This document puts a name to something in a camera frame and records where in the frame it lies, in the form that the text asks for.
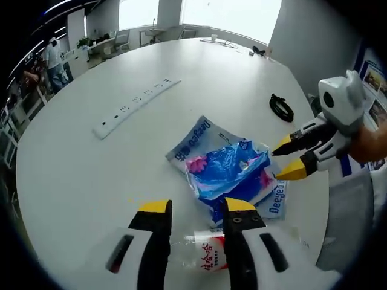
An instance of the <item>white conference table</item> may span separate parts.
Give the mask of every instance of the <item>white conference table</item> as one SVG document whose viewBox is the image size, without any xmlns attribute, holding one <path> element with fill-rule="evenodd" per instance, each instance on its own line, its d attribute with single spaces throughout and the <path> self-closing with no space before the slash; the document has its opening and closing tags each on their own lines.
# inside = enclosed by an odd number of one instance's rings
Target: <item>white conference table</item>
<svg viewBox="0 0 387 290">
<path fill-rule="evenodd" d="M 101 118 L 165 77 L 182 81 L 104 140 L 94 136 L 91 129 Z M 293 108 L 293 124 L 272 113 L 272 93 Z M 164 157 L 201 115 L 270 147 L 313 118 L 287 67 L 251 57 L 243 47 L 199 39 L 163 42 L 108 60 L 40 111 L 19 142 L 16 181 L 28 236 L 50 274 L 61 279 L 81 266 L 90 248 L 115 228 L 127 227 L 144 202 L 173 200 L 174 239 L 207 228 L 187 182 Z M 299 155 L 276 160 L 284 167 Z M 298 228 L 313 263 L 324 240 L 328 201 L 327 172 L 289 183 L 282 223 Z M 168 274 L 165 289 L 199 289 L 199 280 L 187 272 Z M 227 289 L 228 272 L 210 275 L 200 287 L 213 285 Z"/>
</svg>

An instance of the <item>blue plastic package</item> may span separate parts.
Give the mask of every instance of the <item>blue plastic package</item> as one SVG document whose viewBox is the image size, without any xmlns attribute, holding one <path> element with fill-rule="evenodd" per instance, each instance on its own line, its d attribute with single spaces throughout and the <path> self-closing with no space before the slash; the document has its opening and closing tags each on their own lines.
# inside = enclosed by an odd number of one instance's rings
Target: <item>blue plastic package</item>
<svg viewBox="0 0 387 290">
<path fill-rule="evenodd" d="M 222 224 L 224 198 L 257 204 L 277 186 L 277 172 L 268 147 L 252 141 L 240 141 L 186 162 L 188 182 L 213 227 Z"/>
</svg>

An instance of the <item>person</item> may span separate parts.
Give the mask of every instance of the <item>person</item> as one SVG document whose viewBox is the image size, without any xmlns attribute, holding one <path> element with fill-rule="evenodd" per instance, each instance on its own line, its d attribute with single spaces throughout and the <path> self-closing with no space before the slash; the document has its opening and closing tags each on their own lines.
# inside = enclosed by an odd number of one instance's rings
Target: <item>person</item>
<svg viewBox="0 0 387 290">
<path fill-rule="evenodd" d="M 359 163 L 379 161 L 387 157 L 387 121 L 375 132 L 361 127 L 350 145 L 351 157 Z"/>
<path fill-rule="evenodd" d="M 43 52 L 43 61 L 47 68 L 48 78 L 56 94 L 67 85 L 67 80 L 63 65 L 61 64 L 59 41 L 55 37 L 48 42 Z"/>
</svg>

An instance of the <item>power strip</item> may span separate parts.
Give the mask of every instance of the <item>power strip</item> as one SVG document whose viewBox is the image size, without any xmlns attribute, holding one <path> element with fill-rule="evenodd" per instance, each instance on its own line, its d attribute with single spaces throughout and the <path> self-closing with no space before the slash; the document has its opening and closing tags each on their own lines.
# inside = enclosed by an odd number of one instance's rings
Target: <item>power strip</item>
<svg viewBox="0 0 387 290">
<path fill-rule="evenodd" d="M 128 104 L 116 109 L 112 114 L 98 123 L 93 128 L 93 133 L 101 140 L 104 139 L 131 114 L 149 103 L 151 100 L 169 89 L 171 86 L 174 86 L 180 82 L 181 80 L 164 79 L 162 82 L 157 83 L 152 88 L 143 91 L 141 96 L 133 98 L 131 101 L 129 101 Z"/>
</svg>

